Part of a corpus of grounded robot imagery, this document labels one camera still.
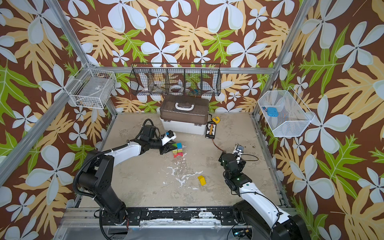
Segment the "yellow wood block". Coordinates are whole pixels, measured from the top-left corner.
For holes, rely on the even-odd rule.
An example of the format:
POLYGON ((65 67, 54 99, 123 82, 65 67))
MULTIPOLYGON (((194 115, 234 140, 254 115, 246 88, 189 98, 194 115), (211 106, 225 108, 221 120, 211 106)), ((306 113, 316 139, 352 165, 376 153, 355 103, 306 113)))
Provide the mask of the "yellow wood block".
POLYGON ((207 184, 204 176, 198 176, 198 180, 199 180, 201 186, 205 186, 207 184))

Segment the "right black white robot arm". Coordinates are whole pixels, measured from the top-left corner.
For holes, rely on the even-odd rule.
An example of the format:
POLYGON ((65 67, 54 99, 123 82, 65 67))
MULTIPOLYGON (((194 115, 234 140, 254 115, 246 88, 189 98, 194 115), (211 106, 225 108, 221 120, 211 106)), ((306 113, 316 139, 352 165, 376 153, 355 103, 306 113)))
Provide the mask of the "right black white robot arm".
POLYGON ((252 227, 252 239, 257 237, 265 240, 309 240, 310 234, 305 221, 299 215, 290 215, 267 198, 242 173, 246 161, 242 153, 223 152, 219 158, 224 167, 223 177, 232 195, 243 199, 237 203, 240 218, 247 226, 252 227))

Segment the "brown lid storage box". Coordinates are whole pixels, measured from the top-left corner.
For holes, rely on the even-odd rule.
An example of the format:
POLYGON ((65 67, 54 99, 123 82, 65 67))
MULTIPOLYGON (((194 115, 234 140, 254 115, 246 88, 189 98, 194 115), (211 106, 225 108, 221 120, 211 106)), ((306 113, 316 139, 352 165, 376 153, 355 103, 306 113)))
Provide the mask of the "brown lid storage box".
POLYGON ((160 106, 165 130, 204 135, 208 123, 209 101, 188 96, 167 95, 160 106))

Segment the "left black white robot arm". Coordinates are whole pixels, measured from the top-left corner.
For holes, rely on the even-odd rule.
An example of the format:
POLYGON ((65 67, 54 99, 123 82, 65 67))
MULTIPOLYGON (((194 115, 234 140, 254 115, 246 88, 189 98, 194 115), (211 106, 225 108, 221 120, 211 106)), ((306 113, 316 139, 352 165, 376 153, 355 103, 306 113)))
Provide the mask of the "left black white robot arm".
POLYGON ((177 149, 176 133, 169 130, 158 136, 157 129, 144 124, 136 138, 126 144, 101 152, 91 151, 75 175, 74 192, 93 199, 100 207, 100 215, 114 224, 122 224, 127 218, 126 205, 112 188, 114 167, 151 149, 159 150, 160 155, 177 149))

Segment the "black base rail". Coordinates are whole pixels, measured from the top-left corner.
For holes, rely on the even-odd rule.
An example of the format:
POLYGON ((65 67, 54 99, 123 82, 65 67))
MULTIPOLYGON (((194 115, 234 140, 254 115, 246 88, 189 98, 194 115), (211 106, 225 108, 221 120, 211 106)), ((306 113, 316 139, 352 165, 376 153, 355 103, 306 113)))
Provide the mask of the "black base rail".
POLYGON ((260 215, 246 202, 224 207, 196 208, 125 208, 117 214, 99 213, 105 226, 144 226, 147 224, 202 224, 233 226, 236 223, 251 225, 260 215))

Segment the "blue object in basket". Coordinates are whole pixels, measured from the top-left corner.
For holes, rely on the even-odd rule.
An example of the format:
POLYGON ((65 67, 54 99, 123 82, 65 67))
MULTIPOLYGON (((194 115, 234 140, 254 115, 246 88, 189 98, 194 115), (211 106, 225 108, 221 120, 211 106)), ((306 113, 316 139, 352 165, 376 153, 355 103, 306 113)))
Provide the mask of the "blue object in basket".
POLYGON ((268 115, 269 117, 274 117, 274 118, 276 118, 276 117, 279 116, 279 112, 278 112, 278 110, 277 110, 276 108, 274 108, 274 107, 268 107, 268 108, 267 108, 267 115, 268 115))

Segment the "red wood block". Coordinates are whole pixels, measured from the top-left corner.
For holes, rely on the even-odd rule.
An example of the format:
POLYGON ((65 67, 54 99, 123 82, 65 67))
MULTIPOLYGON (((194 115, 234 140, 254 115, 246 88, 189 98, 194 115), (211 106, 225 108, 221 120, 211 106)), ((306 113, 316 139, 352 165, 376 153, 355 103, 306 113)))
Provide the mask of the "red wood block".
POLYGON ((177 153, 177 154, 174 155, 174 158, 177 158, 177 157, 183 157, 183 156, 184 156, 183 153, 177 153))

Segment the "black battery pack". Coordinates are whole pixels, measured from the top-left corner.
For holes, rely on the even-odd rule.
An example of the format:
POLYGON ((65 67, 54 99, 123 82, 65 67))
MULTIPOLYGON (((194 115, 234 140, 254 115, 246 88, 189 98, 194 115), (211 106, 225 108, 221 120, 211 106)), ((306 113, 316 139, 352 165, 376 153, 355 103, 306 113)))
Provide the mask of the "black battery pack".
POLYGON ((217 124, 215 122, 208 122, 206 127, 205 137, 207 139, 215 139, 217 124))

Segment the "yellow connector plug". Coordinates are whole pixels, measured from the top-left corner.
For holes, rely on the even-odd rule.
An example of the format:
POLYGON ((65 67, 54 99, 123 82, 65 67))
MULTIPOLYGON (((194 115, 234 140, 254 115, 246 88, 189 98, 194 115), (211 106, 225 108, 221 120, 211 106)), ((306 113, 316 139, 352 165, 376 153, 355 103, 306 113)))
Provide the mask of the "yellow connector plug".
POLYGON ((220 119, 218 116, 216 116, 216 117, 213 117, 213 118, 212 118, 212 121, 213 121, 215 124, 218 124, 218 123, 220 123, 221 119, 220 119))

